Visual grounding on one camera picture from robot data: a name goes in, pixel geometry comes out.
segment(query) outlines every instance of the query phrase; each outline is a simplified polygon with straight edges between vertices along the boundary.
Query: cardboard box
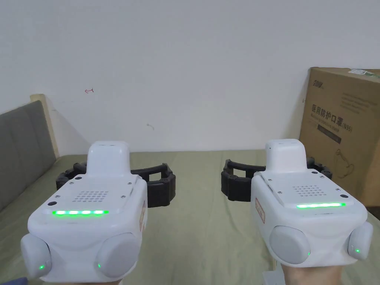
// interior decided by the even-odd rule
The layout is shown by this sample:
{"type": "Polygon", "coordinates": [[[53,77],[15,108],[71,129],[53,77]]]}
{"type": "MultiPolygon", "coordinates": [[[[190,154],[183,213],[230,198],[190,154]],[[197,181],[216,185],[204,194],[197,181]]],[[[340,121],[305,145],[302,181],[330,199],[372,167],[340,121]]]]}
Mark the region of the cardboard box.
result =
{"type": "Polygon", "coordinates": [[[300,141],[332,180],[380,206],[380,70],[310,70],[300,141]]]}

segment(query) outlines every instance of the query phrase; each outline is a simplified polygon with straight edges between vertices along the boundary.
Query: green bedsheet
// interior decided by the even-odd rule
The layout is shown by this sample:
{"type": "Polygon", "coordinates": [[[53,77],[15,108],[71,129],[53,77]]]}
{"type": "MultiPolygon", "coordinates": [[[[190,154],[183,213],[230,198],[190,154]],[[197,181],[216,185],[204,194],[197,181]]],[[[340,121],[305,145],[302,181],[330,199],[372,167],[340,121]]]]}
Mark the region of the green bedsheet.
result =
{"type": "MultiPolygon", "coordinates": [[[[131,154],[132,168],[166,162],[177,180],[171,205],[148,210],[139,262],[124,285],[262,284],[262,272],[270,270],[272,259],[251,221],[250,205],[228,201],[220,191],[220,172],[228,158],[265,164],[263,150],[131,154]]],[[[19,242],[27,233],[28,216],[55,192],[57,175],[85,159],[60,158],[0,212],[0,283],[26,276],[19,242]]],[[[375,285],[380,280],[380,222],[370,214],[369,221],[375,226],[370,256],[345,269],[344,285],[375,285]]]]}

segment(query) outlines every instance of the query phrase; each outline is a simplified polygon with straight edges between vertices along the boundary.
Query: label sticker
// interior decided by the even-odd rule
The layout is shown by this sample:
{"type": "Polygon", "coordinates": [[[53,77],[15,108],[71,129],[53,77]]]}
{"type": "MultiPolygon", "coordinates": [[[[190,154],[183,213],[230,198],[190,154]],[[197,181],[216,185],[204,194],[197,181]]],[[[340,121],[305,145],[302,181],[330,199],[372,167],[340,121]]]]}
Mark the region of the label sticker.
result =
{"type": "Polygon", "coordinates": [[[379,75],[377,75],[373,72],[363,70],[363,69],[351,69],[351,71],[349,71],[348,73],[353,73],[353,74],[358,74],[358,75],[367,75],[367,76],[371,76],[371,77],[380,78],[379,75]]]}
{"type": "Polygon", "coordinates": [[[265,223],[265,213],[264,213],[264,210],[263,210],[263,208],[261,207],[261,205],[259,203],[259,200],[257,200],[257,198],[256,198],[256,201],[255,201],[255,206],[256,206],[256,210],[259,213],[259,215],[260,215],[263,223],[265,223]]]}
{"type": "Polygon", "coordinates": [[[144,216],[145,216],[145,201],[144,201],[144,204],[142,205],[141,214],[140,214],[140,231],[143,229],[144,216]]]}

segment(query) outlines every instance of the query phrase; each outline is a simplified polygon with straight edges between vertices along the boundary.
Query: wooden frame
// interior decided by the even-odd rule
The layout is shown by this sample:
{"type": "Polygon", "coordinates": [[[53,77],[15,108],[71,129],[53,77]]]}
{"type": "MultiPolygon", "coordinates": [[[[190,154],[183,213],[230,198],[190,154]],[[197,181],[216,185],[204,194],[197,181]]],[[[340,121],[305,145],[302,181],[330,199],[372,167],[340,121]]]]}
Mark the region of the wooden frame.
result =
{"type": "Polygon", "coordinates": [[[46,119],[46,122],[47,122],[47,126],[48,126],[47,128],[49,130],[51,143],[53,145],[53,150],[54,150],[55,158],[59,158],[57,141],[55,140],[54,131],[53,131],[53,125],[51,123],[51,119],[50,119],[50,115],[49,115],[48,103],[46,101],[45,95],[44,94],[32,94],[30,96],[30,101],[31,102],[41,101],[42,107],[43,107],[44,113],[45,113],[45,119],[46,119]]]}

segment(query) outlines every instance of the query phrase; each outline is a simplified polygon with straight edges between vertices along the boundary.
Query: box logo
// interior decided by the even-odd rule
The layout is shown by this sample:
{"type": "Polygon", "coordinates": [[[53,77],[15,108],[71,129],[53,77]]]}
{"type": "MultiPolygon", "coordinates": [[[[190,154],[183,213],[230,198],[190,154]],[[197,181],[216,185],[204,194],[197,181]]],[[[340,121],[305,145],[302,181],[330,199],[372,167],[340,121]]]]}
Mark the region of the box logo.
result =
{"type": "Polygon", "coordinates": [[[322,85],[323,85],[323,82],[321,82],[321,81],[314,80],[314,82],[313,82],[313,86],[321,88],[321,89],[323,89],[322,85]]]}

